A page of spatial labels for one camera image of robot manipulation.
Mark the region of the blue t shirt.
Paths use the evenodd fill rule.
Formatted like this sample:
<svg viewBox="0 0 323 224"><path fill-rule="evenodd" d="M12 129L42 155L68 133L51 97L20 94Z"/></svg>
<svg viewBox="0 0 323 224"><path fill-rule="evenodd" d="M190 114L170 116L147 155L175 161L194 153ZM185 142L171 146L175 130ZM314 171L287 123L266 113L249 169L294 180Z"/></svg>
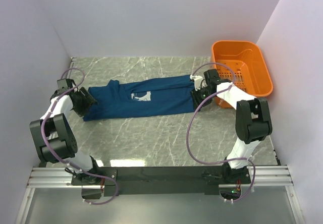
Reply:
<svg viewBox="0 0 323 224"><path fill-rule="evenodd" d="M90 107L83 121L191 113L190 92L194 89L189 75L125 84L110 80L106 86L88 88L97 104Z"/></svg>

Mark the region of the orange plastic basket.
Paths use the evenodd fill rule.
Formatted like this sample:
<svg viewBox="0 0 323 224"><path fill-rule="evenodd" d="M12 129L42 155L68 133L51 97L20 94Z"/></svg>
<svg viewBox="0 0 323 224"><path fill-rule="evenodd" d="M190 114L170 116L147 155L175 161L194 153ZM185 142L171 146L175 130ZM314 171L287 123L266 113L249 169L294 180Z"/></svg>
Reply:
<svg viewBox="0 0 323 224"><path fill-rule="evenodd" d="M226 69L217 64L212 65L220 78L233 80L244 92L256 97L267 97L273 91L273 83L260 48L249 41L217 41L212 46L211 61L228 66Z"/></svg>

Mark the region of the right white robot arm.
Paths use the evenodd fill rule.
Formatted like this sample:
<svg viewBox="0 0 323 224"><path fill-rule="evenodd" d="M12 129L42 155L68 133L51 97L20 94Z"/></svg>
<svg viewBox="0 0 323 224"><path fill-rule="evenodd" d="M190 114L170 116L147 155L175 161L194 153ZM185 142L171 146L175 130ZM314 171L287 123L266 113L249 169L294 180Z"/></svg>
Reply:
<svg viewBox="0 0 323 224"><path fill-rule="evenodd" d="M221 172L222 180L234 183L246 173L255 148L273 131L268 101L244 92L233 80L220 78L216 69L205 71L203 77L191 75L190 81L194 83L190 94L195 113L209 105L214 96L236 110L237 140L222 164Z"/></svg>

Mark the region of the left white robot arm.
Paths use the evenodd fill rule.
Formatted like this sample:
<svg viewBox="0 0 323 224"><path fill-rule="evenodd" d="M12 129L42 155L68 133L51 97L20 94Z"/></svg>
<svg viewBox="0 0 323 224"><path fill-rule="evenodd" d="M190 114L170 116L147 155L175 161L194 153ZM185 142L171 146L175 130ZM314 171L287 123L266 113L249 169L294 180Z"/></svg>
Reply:
<svg viewBox="0 0 323 224"><path fill-rule="evenodd" d="M49 115L44 123L44 135L49 146L62 160L78 166L78 168L70 166L65 170L82 184L98 184L101 181L99 167L92 156L78 149L76 138L67 120L67 115L72 110L80 117L85 116L97 101L84 87L77 88L73 79L60 79L57 84L58 89L50 98L47 112L29 125L38 158L43 164L59 162L50 152L41 133L41 124Z"/></svg>

